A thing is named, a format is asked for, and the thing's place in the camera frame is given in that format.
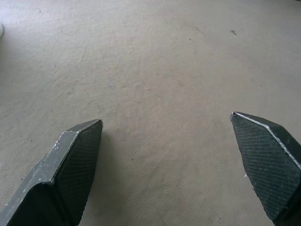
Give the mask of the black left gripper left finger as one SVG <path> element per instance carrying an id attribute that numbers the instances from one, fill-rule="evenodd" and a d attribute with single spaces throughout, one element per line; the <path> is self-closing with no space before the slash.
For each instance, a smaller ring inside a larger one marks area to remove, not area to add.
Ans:
<path id="1" fill-rule="evenodd" d="M 77 226 L 95 176 L 103 122 L 61 134 L 0 211 L 2 226 Z"/>

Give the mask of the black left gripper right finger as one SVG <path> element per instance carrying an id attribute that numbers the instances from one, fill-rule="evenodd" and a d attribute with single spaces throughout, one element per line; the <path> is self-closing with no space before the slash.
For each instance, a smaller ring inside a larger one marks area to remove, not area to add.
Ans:
<path id="1" fill-rule="evenodd" d="M 230 117 L 253 190 L 273 224 L 301 222 L 301 145 L 281 125 L 241 112 Z"/>

